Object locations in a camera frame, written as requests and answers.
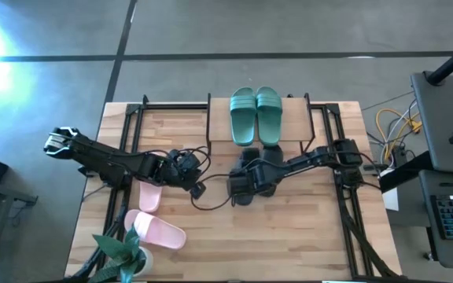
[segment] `desk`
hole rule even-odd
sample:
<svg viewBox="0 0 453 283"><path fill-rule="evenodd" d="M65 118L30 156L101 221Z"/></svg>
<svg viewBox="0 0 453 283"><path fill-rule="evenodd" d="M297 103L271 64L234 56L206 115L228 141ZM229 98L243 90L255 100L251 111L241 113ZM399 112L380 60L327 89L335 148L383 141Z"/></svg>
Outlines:
<svg viewBox="0 0 453 283"><path fill-rule="evenodd" d="M417 207L404 214L416 213L422 223L430 226L427 231L432 253L438 252L437 258L442 265L453 267L453 241L441 240L429 202L429 196L433 194L453 192L453 186L447 189L435 186L441 180L453 180L453 145L448 141L453 135L453 75L448 76L439 86L430 85L425 77L422 73L413 74L411 82L424 125L428 151L386 174L380 179L380 183L382 190L387 191L419 177L424 200L419 192L404 192L414 201L412 207ZM415 203L416 200L420 201L420 206ZM420 209L422 205L426 207L429 222L426 222L425 212Z"/></svg>
<svg viewBox="0 0 453 283"><path fill-rule="evenodd" d="M292 99L301 99L300 105L305 106L303 98ZM359 103L338 104L345 135L355 139L359 150L370 155ZM126 107L127 103L106 105L99 142L119 146ZM312 116L315 140L311 149L326 144L322 114L312 112ZM206 110L145 110L138 151L205 145L206 123ZM128 149L131 141L129 134ZM285 159L300 154L298 142L281 141L280 146ZM205 176L228 172L241 151L231 141L212 141L212 148L212 165ZM376 182L374 178L366 180ZM98 179L89 179L85 193L100 185ZM206 186L208 189L198 205L214 206L227 197L225 178L214 178ZM381 193L370 187L363 187L358 193L368 240L389 267L400 274ZM138 196L138 182L134 181L130 209L138 208ZM102 233L108 199L109 190L103 189L82 204L66 276L74 274L95 249L92 234ZM178 251L146 244L155 263L151 273L141 280L350 279L332 172L327 168L283 180L273 197L255 197L247 207L227 205L216 211L198 211L191 206L187 192L165 187L155 215L183 228L187 242ZM361 269L357 243L355 254Z"/></svg>

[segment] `yellow cable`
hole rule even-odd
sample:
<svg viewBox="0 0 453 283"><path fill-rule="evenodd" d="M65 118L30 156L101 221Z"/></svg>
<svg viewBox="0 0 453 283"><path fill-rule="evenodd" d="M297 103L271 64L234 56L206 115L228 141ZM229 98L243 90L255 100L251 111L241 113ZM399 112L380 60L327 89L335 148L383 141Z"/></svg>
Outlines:
<svg viewBox="0 0 453 283"><path fill-rule="evenodd" d="M384 138L384 141L386 142L387 141L387 138L385 137L385 134L384 134L384 131L382 130L381 128L381 124L380 124L380 114L382 112L391 112L391 113L394 113L396 115L398 115L398 117L402 117L403 115L401 115L401 113L397 112L396 110L394 109L390 109L390 108L383 108L383 109L380 109L378 112L377 112L377 115L375 116L375 123L377 124L377 129L378 131L381 133L382 135L382 138Z"/></svg>
<svg viewBox="0 0 453 283"><path fill-rule="evenodd" d="M417 114L415 114L415 115L413 115L413 116L411 117L411 118L412 118L411 124L412 124L413 122L415 122L415 121L413 121L413 118L415 118L415 117L417 117L417 116L419 116L419 115L420 115L420 113L417 113ZM388 145L388 146L387 146L387 149L388 149L388 150L387 150L387 152L386 152L385 155L384 155L384 160L389 160L389 157L391 156L391 151L392 151L392 149L394 148L394 145L396 144L396 141L397 141L398 138L401 136L401 134L403 133L403 130L405 130L405 127L409 124L409 122L410 122L410 120L407 119L407 122L405 122L405 124L403 124L403 126L402 126L401 129L400 129L400 131L398 132L398 135L392 140L392 145ZM416 130L418 130L420 127L422 127L422 125L419 126L419 127L414 128L413 130L416 131Z"/></svg>

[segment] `green leaf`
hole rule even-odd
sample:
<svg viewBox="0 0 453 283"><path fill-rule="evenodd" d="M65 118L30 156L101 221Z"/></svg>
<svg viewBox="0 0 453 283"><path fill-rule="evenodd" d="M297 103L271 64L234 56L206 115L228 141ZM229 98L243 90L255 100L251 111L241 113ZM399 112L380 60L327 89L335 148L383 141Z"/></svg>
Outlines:
<svg viewBox="0 0 453 283"><path fill-rule="evenodd" d="M99 248L110 258L126 258L131 256L131 250L127 249L125 245L111 237L94 235L94 239L99 245Z"/></svg>
<svg viewBox="0 0 453 283"><path fill-rule="evenodd" d="M114 261L118 265L118 267L120 267L124 263L132 262L133 259L130 256L119 256L119 257L112 259L112 261Z"/></svg>
<svg viewBox="0 0 453 283"><path fill-rule="evenodd" d="M136 260L138 262L146 261L146 254L141 249L139 249L139 252L138 252L138 254L136 256Z"/></svg>
<svg viewBox="0 0 453 283"><path fill-rule="evenodd" d="M139 250L139 235L135 231L134 224L125 236L125 247L131 251L132 258L138 254Z"/></svg>
<svg viewBox="0 0 453 283"><path fill-rule="evenodd" d="M132 276L134 276L135 269L138 267L138 262L134 261L133 263L124 264L120 267L120 281L121 283L131 283Z"/></svg>
<svg viewBox="0 0 453 283"><path fill-rule="evenodd" d="M114 261L110 260L108 263L102 267L98 272L94 274L94 276L88 281L88 283L97 283L103 282L110 278L118 276L120 272L120 265Z"/></svg>

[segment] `white pot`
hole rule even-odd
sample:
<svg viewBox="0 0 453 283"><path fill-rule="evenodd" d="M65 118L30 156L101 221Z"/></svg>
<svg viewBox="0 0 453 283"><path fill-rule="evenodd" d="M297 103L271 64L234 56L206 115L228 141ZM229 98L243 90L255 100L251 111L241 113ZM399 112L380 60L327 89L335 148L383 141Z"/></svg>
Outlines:
<svg viewBox="0 0 453 283"><path fill-rule="evenodd" d="M139 247L139 249L141 249L142 252L144 252L146 255L146 263L145 263L144 267L141 269L141 271L134 274L134 277L149 273L149 271L153 267L153 254L147 248Z"/></svg>

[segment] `potted plant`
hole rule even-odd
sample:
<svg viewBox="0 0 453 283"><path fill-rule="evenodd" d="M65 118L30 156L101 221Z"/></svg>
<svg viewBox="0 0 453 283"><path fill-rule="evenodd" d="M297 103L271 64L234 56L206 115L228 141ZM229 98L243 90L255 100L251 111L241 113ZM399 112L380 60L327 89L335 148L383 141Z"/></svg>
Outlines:
<svg viewBox="0 0 453 283"><path fill-rule="evenodd" d="M139 236L134 225L127 232L124 243L108 236L94 235L99 248L111 259L89 280L103 282L120 275L123 283L132 282L133 276L147 273L153 265L153 255L139 247Z"/></svg>

